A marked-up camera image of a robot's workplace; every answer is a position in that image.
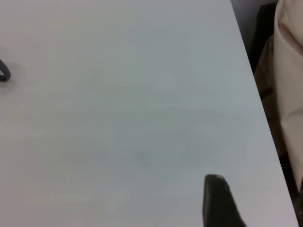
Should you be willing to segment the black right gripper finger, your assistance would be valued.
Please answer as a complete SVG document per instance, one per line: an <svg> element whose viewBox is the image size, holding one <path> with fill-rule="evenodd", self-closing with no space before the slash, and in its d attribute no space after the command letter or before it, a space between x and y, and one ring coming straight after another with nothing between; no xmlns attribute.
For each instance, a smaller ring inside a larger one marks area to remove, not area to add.
<svg viewBox="0 0 303 227"><path fill-rule="evenodd" d="M206 175L202 207L205 227L244 227L230 187L221 175Z"/></svg>

